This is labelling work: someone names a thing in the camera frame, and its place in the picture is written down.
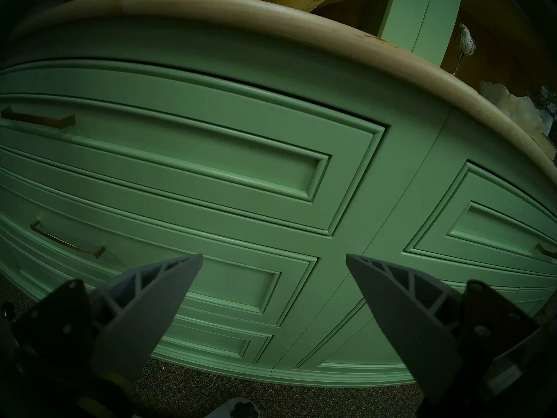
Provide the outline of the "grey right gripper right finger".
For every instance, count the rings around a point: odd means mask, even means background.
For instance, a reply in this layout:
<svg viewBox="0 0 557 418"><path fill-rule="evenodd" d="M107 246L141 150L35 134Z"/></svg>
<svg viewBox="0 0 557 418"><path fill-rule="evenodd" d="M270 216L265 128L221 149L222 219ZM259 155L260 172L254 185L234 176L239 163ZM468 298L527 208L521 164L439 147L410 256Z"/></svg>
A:
<svg viewBox="0 0 557 418"><path fill-rule="evenodd" d="M374 320L426 406L481 406L540 355L540 325L483 281L463 292L422 271L346 254Z"/></svg>

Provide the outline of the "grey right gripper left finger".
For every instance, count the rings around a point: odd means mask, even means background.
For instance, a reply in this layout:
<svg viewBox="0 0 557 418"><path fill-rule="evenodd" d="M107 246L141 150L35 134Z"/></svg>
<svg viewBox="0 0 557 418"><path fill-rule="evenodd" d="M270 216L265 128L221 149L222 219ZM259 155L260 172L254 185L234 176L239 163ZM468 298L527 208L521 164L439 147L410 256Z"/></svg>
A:
<svg viewBox="0 0 557 418"><path fill-rule="evenodd" d="M92 291L62 283L11 324L21 350L55 368L130 386L168 331L203 266L194 254L133 268Z"/></svg>

